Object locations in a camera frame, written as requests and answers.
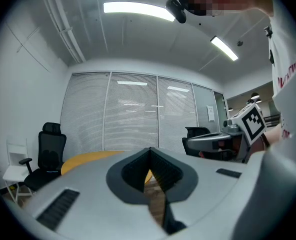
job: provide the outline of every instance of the white wall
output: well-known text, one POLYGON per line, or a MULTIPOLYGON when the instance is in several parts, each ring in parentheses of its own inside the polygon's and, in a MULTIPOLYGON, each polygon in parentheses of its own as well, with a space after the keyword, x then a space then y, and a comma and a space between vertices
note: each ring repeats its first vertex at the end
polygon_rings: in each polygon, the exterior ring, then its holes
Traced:
POLYGON ((83 64, 69 67, 69 74, 78 72, 109 72, 123 71, 132 73, 153 74, 163 77, 180 79, 186 82, 193 82, 198 85, 223 92, 222 85, 214 79, 200 74, 191 69, 166 64, 152 62, 142 59, 130 58, 95 58, 83 64))
MULTIPOLYGON (((60 122, 70 78, 67 66, 55 58, 49 47, 45 46, 47 51, 40 55, 27 42, 27 49, 18 51, 25 35, 15 26, 12 31, 17 37, 6 24, 0 27, 0 188, 5 186, 2 176, 8 167, 7 136, 28 139, 28 154, 35 169, 38 134, 44 123, 60 122)), ((39 50, 44 43, 40 42, 39 50)))
MULTIPOLYGON (((270 115, 270 109, 269 109, 269 102, 272 101, 270 100, 266 100, 263 101, 261 103, 258 103, 258 106, 260 107, 261 111, 262 111, 262 116, 265 117, 269 117, 270 115)), ((237 114, 239 112, 240 109, 242 109, 243 107, 245 107, 246 105, 242 105, 240 107, 234 108, 233 111, 229 111, 229 115, 230 117, 233 117, 235 114, 237 114)))
POLYGON ((224 95, 230 99, 272 81, 271 66, 241 75, 224 84, 224 95))

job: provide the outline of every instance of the white shirt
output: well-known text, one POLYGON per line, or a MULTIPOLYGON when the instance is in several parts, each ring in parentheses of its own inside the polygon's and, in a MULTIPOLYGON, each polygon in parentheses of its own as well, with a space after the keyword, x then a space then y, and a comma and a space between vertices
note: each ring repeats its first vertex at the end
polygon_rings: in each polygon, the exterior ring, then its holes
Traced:
POLYGON ((271 51, 274 60, 272 98, 281 113, 281 137, 285 139, 296 130, 296 123, 293 123, 296 121, 296 118, 293 118, 296 113, 289 111, 296 110, 296 106, 290 106, 293 101, 296 102, 296 80, 293 80, 296 79, 296 23, 279 0, 273 0, 273 16, 270 17, 270 23, 272 35, 269 38, 269 58, 271 51), (292 86, 282 91, 291 82, 292 86))

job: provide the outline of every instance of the white chair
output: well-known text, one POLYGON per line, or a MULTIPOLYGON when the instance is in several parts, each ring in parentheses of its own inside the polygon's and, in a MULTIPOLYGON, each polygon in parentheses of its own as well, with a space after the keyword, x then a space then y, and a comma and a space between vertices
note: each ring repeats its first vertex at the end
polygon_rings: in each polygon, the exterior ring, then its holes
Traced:
POLYGON ((15 139, 13 137, 7 137, 7 151, 9 167, 3 175, 3 180, 7 185, 7 189, 15 203, 18 203, 18 197, 20 196, 32 196, 30 193, 20 193, 19 182, 24 182, 25 178, 29 175, 28 168, 25 165, 20 165, 19 161, 28 158, 27 139, 15 139), (14 197, 10 190, 10 185, 15 183, 17 185, 17 193, 14 197))

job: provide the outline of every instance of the chair armrest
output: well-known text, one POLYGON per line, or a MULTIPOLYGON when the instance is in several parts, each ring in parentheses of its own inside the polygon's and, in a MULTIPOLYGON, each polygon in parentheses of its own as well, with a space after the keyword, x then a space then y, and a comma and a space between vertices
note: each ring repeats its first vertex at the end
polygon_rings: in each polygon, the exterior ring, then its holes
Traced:
POLYGON ((29 174, 32 173, 31 166, 30 166, 31 161, 32 161, 32 158, 25 158, 25 159, 22 159, 21 161, 19 161, 19 164, 27 166, 29 174))
POLYGON ((61 168, 62 168, 62 165, 63 165, 64 163, 62 163, 62 164, 59 164, 58 166, 57 166, 57 170, 60 172, 61 171, 61 168))
POLYGON ((25 165, 26 163, 29 163, 31 161, 32 161, 32 158, 25 158, 25 159, 22 159, 21 161, 19 161, 19 164, 25 165))

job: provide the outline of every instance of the window blind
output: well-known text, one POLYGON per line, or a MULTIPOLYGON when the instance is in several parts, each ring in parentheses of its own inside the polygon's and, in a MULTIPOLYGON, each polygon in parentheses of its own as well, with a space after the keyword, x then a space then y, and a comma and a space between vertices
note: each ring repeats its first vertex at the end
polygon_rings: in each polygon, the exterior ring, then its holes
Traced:
POLYGON ((104 150, 158 146, 155 76, 113 73, 104 123, 104 150))
POLYGON ((102 150, 102 126, 109 73, 72 75, 61 113, 61 132, 67 136, 64 161, 102 150))
POLYGON ((185 154, 182 138, 185 127, 197 126, 191 85, 158 78, 160 113, 160 148, 185 154))
POLYGON ((212 90, 193 84, 193 91, 196 99, 199 126, 208 128, 211 133, 218 132, 217 105, 212 90), (207 106, 213 106, 214 121, 209 121, 207 106))

